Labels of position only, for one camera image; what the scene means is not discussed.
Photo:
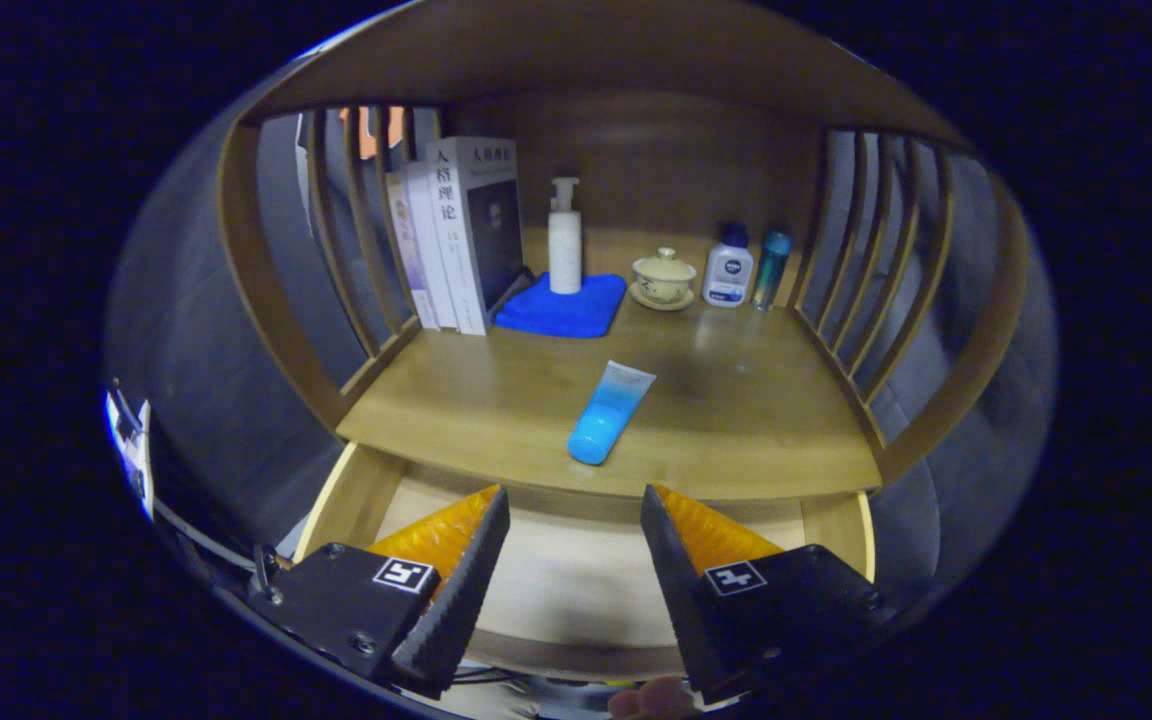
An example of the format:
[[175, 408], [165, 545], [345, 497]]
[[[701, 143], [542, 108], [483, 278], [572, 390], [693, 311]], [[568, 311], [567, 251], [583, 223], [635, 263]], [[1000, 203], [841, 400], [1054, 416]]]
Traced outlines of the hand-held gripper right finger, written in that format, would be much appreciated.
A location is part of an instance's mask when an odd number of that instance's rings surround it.
[[782, 550], [659, 484], [644, 491], [641, 529], [704, 702], [780, 705], [895, 629], [896, 606], [823, 544]]

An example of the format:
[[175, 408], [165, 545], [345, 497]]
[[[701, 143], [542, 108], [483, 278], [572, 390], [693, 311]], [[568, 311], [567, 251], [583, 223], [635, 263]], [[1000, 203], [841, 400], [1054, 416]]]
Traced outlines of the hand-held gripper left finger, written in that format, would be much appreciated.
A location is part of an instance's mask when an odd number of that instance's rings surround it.
[[256, 615], [311, 655], [435, 700], [454, 683], [509, 530], [488, 486], [361, 548], [323, 544], [257, 574]]

